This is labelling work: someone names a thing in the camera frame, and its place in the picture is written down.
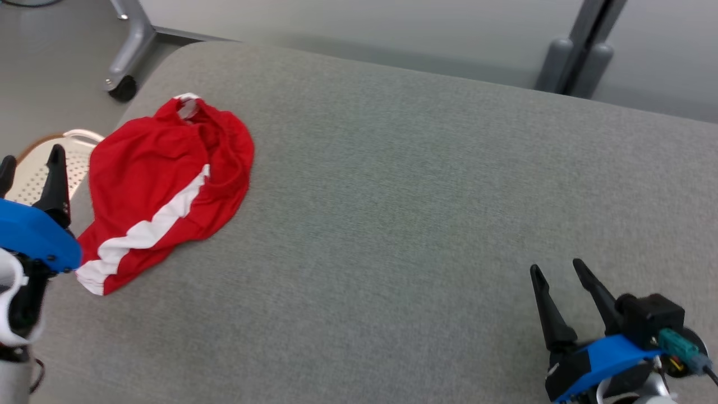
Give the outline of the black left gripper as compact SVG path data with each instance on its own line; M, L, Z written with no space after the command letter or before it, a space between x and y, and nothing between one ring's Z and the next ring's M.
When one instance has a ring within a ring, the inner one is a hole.
M0 199L5 199L13 187L16 164L13 155L5 156L0 162ZM33 207L45 212L61 228L68 228L71 223L70 195L63 146L52 146L46 167L43 192ZM28 338L38 324L47 284L54 278L54 271L41 259L21 256L19 260L24 277L20 290L10 302L10 328L16 335Z

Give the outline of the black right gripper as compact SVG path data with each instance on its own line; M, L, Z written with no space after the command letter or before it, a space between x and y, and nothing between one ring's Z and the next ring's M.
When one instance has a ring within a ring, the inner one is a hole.
M590 271L582 259L572 260L574 270L585 291L591 295L605 325L605 335L622 332L623 317L617 311L615 297ZM544 335L545 347L549 351L549 370L545 378L545 389L551 402L587 402L582 396L594 394L595 384L588 384L578 391L575 384L583 376L592 374L589 347L576 345L577 334L560 314L550 295L550 286L538 265L533 264L529 273L535 294L538 316Z

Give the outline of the red shorts with white stripe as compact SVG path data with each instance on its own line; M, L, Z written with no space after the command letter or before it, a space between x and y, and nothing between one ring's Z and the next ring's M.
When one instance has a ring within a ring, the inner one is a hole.
M90 154L93 221L79 236L77 280L107 296L213 236L246 197L254 156L244 123L196 94L124 123Z

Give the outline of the white laundry basket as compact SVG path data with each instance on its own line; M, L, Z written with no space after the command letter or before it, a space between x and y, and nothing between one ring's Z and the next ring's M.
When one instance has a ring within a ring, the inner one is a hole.
M77 128L35 141L16 158L15 179L5 199L24 205L33 205L39 200L48 176L47 159L56 145L65 150L68 194L73 197L88 173L90 154L104 139L105 136L94 131Z

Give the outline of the black caster wheel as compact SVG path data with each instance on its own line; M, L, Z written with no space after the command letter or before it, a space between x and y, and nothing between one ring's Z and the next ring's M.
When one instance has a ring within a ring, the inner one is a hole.
M136 96L138 85L134 77L124 76L118 84L107 93L110 97L120 103L128 103Z

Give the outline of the grey metal cart leg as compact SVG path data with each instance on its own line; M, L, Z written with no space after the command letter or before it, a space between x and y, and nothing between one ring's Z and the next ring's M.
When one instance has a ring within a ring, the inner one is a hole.
M118 20L128 21L128 34L123 46L111 62L104 82L105 91L113 89L124 76L132 76L142 64L157 35L180 38L190 43L227 41L208 34L191 33L152 25L140 0L110 0Z

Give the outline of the grey cylinder bumper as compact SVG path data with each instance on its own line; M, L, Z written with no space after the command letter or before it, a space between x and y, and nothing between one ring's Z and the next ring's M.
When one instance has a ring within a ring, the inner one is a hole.
M570 38L557 38L550 44L541 71L536 80L534 89L561 94L563 90L563 76L569 66L569 59L574 48Z
M613 47L608 43L591 46L569 86L568 94L580 99L591 99L613 55Z

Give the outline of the grey partition post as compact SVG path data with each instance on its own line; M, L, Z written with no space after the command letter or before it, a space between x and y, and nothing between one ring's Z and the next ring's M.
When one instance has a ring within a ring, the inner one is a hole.
M561 94L569 95L569 86L575 78L587 51L597 43L608 43L613 30L628 0L582 0L582 5L572 27L569 38L574 48L562 82Z

